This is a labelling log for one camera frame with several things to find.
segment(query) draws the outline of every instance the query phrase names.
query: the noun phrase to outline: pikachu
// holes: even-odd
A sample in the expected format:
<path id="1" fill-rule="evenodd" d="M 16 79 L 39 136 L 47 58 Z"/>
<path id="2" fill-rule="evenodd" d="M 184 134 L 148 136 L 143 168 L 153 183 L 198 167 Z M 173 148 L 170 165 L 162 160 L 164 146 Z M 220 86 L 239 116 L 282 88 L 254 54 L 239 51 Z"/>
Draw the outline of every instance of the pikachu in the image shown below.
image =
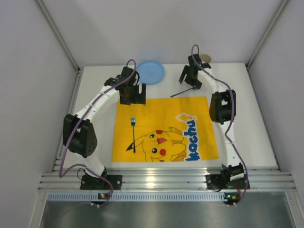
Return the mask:
<path id="1" fill-rule="evenodd" d="M 182 132 L 175 127 L 170 131 L 156 130 L 143 135 L 131 143 L 126 151 L 142 146 L 146 162 L 181 162 L 184 161 L 186 145 L 182 143 Z"/>

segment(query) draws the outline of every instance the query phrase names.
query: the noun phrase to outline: wire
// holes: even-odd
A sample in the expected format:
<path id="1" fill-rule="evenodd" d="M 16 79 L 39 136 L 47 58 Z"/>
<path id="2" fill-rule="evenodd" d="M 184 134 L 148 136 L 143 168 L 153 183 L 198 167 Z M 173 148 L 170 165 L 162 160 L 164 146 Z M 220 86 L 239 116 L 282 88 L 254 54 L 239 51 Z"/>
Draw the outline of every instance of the wire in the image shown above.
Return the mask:
<path id="1" fill-rule="evenodd" d="M 85 172 L 85 174 L 86 174 L 86 171 L 85 171 L 84 168 L 80 168 L 80 169 L 77 171 L 77 177 L 78 177 L 78 179 L 80 179 L 80 180 L 82 181 L 82 179 L 78 176 L 80 170 L 83 170 L 83 171 Z"/>
<path id="2" fill-rule="evenodd" d="M 241 196 L 242 189 L 241 189 L 240 184 L 237 184 L 237 192 L 238 192 L 238 195 Z"/>
<path id="3" fill-rule="evenodd" d="M 69 146 L 70 146 L 70 143 L 71 143 L 71 141 L 72 141 L 72 139 L 73 139 L 73 136 L 74 136 L 75 132 L 77 131 L 77 129 L 78 129 L 78 127 L 80 126 L 80 124 L 81 124 L 81 122 L 83 121 L 83 119 L 84 119 L 84 118 L 86 117 L 86 115 L 90 112 L 90 110 L 92 109 L 92 107 L 94 106 L 94 104 L 96 104 L 96 102 L 97 102 L 104 94 L 108 93 L 108 92 L 111 91 L 112 89 L 115 89 L 116 87 L 118 87 L 118 86 L 122 85 L 123 83 L 127 82 L 127 81 L 134 75 L 135 69 L 136 69 L 136 62 L 135 62 L 135 60 L 130 59 L 130 60 L 127 62 L 127 66 L 128 66 L 128 64 L 129 64 L 130 62 L 134 62 L 134 69 L 133 69 L 132 73 L 131 73 L 125 80 L 123 80 L 123 81 L 121 81 L 120 83 L 118 83 L 118 84 L 112 86 L 111 88 L 107 89 L 103 94 L 100 94 L 100 95 L 92 102 L 92 105 L 89 106 L 89 108 L 86 110 L 86 112 L 83 114 L 83 116 L 79 119 L 79 121 L 78 121 L 77 124 L 75 125 L 74 129 L 72 130 L 72 132 L 71 132 L 71 134 L 70 134 L 70 136 L 69 136 L 69 138 L 68 138 L 68 140 L 67 140 L 66 147 L 65 147 L 65 149 L 64 149 L 64 151 L 63 151 L 63 154 L 62 154 L 62 160 L 61 160 L 60 169 L 59 169 L 59 177 L 60 177 L 60 178 L 63 178 L 63 177 L 64 177 L 72 168 L 77 167 L 77 166 L 80 166 L 80 167 L 85 168 L 85 169 L 86 169 L 89 173 L 91 173 L 92 175 L 94 175 L 94 176 L 96 176 L 96 177 L 102 179 L 103 181 L 105 181 L 105 182 L 110 186 L 110 196 L 109 196 L 109 197 L 107 198 L 107 200 L 104 202 L 103 206 L 104 206 L 105 204 L 107 204 L 108 201 L 110 200 L 110 198 L 112 197 L 112 194 L 113 194 L 113 191 L 114 191 L 113 185 L 112 185 L 106 178 L 101 177 L 101 176 L 99 176 L 98 174 L 94 173 L 92 170 L 90 170 L 90 169 L 89 169 L 87 166 L 85 166 L 84 164 L 75 164 L 75 165 L 72 165 L 72 166 L 70 166 L 69 168 L 67 168 L 67 170 L 66 170 L 64 173 L 62 173 L 62 171 L 63 171 L 63 165 L 64 165 L 64 162 L 65 162 L 65 159 L 66 159 L 67 150 L 68 150 L 68 148 L 69 148 Z"/>
<path id="4" fill-rule="evenodd" d="M 215 190 L 215 189 L 212 187 L 212 183 L 210 183 L 209 187 L 210 187 L 212 190 L 214 190 L 215 192 L 220 192 L 220 191 L 223 190 L 223 187 L 224 187 L 224 184 L 223 184 L 223 183 L 221 183 L 221 184 L 222 184 L 222 186 L 221 186 L 218 190 Z"/>
<path id="5" fill-rule="evenodd" d="M 225 137 L 229 140 L 229 142 L 231 143 L 231 145 L 232 145 L 234 151 L 236 152 L 237 156 L 239 157 L 239 159 L 240 159 L 241 162 L 243 163 L 244 168 L 245 168 L 245 171 L 246 171 L 246 180 L 247 180 L 247 181 L 246 181 L 246 186 L 245 186 L 245 189 L 244 189 L 244 193 L 243 193 L 243 195 L 241 196 L 241 199 L 236 203 L 236 205 L 238 205 L 239 203 L 241 203 L 241 201 L 243 200 L 243 198 L 244 198 L 244 196 L 245 196 L 245 194 L 246 194 L 246 191 L 247 191 L 248 186 L 249 186 L 249 179 L 248 179 L 247 166 L 246 166 L 244 160 L 242 159 L 241 155 L 239 154 L 239 152 L 238 152 L 238 150 L 237 150 L 235 144 L 232 142 L 232 140 L 231 140 L 231 139 L 229 138 L 229 136 L 228 136 L 228 132 L 229 132 L 229 130 L 230 130 L 232 124 L 233 124 L 233 121 L 234 121 L 234 108 L 235 108 L 235 106 L 234 106 L 234 98 L 233 98 L 232 90 L 231 90 L 230 86 L 229 86 L 226 82 L 217 79 L 216 77 L 214 77 L 213 75 L 211 75 L 208 71 L 206 71 L 204 68 L 202 68 L 202 67 L 199 65 L 199 63 L 196 61 L 196 59 L 194 58 L 194 55 L 193 55 L 193 49 L 194 49 L 194 47 L 197 47 L 197 49 L 198 49 L 198 54 L 200 53 L 200 49 L 199 49 L 199 46 L 198 46 L 197 44 L 195 44 L 195 45 L 192 46 L 192 49 L 191 49 L 191 56 L 192 56 L 192 59 L 193 59 L 193 61 L 195 62 L 195 64 L 200 68 L 200 70 L 204 71 L 204 73 L 207 74 L 209 77 L 211 77 L 213 80 L 218 81 L 218 82 L 224 84 L 224 85 L 228 88 L 228 91 L 229 91 L 229 94 L 230 94 L 231 106 L 232 106 L 231 120 L 230 120 L 229 126 L 228 126 L 228 128 L 227 128 L 227 130 L 226 130 L 226 132 L 225 132 L 224 135 L 225 135 Z"/>

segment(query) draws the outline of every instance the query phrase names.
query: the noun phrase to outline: joint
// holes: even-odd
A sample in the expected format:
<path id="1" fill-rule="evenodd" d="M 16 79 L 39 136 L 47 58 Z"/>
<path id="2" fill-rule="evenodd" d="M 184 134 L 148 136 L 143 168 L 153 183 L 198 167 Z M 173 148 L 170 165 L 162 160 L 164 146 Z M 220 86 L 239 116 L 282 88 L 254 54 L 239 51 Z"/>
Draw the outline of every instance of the joint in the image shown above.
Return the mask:
<path id="1" fill-rule="evenodd" d="M 132 68 L 123 67 L 120 75 L 116 78 L 109 78 L 104 83 L 105 86 L 115 86 L 120 82 L 127 79 L 133 72 Z M 142 83 L 139 85 L 140 76 L 137 71 L 132 75 L 132 77 L 117 86 L 115 89 L 119 90 L 120 104 L 130 105 L 130 104 L 146 104 L 146 84 Z"/>
<path id="2" fill-rule="evenodd" d="M 63 145 L 65 146 L 73 129 L 80 119 L 77 115 L 68 114 L 63 120 Z M 76 131 L 68 149 L 80 154 L 83 158 L 90 156 L 97 147 L 97 137 L 90 120 L 83 120 L 79 125 L 80 131 Z"/>
<path id="3" fill-rule="evenodd" d="M 202 68 L 211 68 L 209 63 L 203 63 L 200 59 L 200 56 L 198 54 L 194 54 L 194 59 L 197 61 L 200 67 Z M 188 62 L 189 66 L 185 65 L 184 70 L 180 76 L 179 82 L 180 84 L 183 82 L 185 75 L 185 82 L 192 86 L 193 89 L 200 89 L 202 86 L 202 83 L 198 80 L 198 71 L 200 70 L 200 67 L 193 61 L 192 56 L 188 56 Z"/>
<path id="4" fill-rule="evenodd" d="M 232 90 L 234 100 L 234 117 L 237 114 L 236 92 Z M 209 115 L 213 122 L 224 124 L 226 121 L 231 120 L 232 115 L 232 102 L 228 90 L 225 92 L 215 92 L 212 94 Z"/>
<path id="5" fill-rule="evenodd" d="M 245 189 L 247 184 L 247 174 L 244 174 L 243 165 L 237 166 L 222 165 L 220 174 L 206 175 L 207 189 L 221 191 L 223 189 Z"/>

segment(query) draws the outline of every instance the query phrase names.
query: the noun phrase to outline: yellow cloth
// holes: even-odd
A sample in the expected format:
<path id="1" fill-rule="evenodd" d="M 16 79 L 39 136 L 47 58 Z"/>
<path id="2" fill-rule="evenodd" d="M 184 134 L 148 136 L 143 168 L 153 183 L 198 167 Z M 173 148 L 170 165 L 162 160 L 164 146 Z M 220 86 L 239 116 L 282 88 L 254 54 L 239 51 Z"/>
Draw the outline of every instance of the yellow cloth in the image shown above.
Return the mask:
<path id="1" fill-rule="evenodd" d="M 133 127 L 135 117 L 135 149 Z M 219 158 L 206 97 L 118 104 L 113 162 L 180 162 Z"/>

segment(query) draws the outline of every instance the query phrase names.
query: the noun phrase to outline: white surface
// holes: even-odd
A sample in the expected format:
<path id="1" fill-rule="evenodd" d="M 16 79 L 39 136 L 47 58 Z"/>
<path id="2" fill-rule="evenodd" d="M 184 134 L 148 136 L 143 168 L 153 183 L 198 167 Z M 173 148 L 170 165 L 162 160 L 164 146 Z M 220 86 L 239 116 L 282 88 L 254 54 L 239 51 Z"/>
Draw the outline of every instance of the white surface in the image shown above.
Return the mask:
<path id="1" fill-rule="evenodd" d="M 247 62 L 281 0 L 44 0 L 76 62 Z"/>
<path id="2" fill-rule="evenodd" d="M 304 202 L 304 1 L 292 0 L 251 68 L 279 160 Z"/>
<path id="3" fill-rule="evenodd" d="M 164 79 L 154 85 L 147 86 L 147 98 L 170 97 L 170 95 L 190 88 L 189 85 L 179 84 L 178 79 L 184 65 L 164 65 Z M 103 83 L 109 77 L 116 77 L 121 73 L 123 66 L 91 66 L 85 67 L 81 80 L 75 113 L 82 109 L 99 92 Z M 237 148 L 243 156 L 248 167 L 276 167 L 276 161 L 263 125 L 262 117 L 248 78 L 245 65 L 236 64 L 212 64 L 212 69 L 218 78 L 225 80 L 237 93 L 237 116 L 235 119 L 235 139 Z M 184 96 L 206 95 L 205 88 L 189 91 Z M 158 162 L 158 163 L 125 163 L 111 162 L 113 134 L 115 125 L 116 105 L 113 105 L 104 115 L 104 119 L 95 128 L 96 134 L 100 134 L 98 143 L 100 150 L 96 150 L 101 156 L 105 167 L 219 167 L 222 164 L 221 148 L 218 142 L 218 134 L 215 130 L 220 158 L 208 161 L 192 162 Z M 75 164 L 73 153 L 68 153 L 64 167 Z"/>
<path id="4" fill-rule="evenodd" d="M 34 1 L 0 1 L 0 227 L 28 226 L 73 71 Z"/>

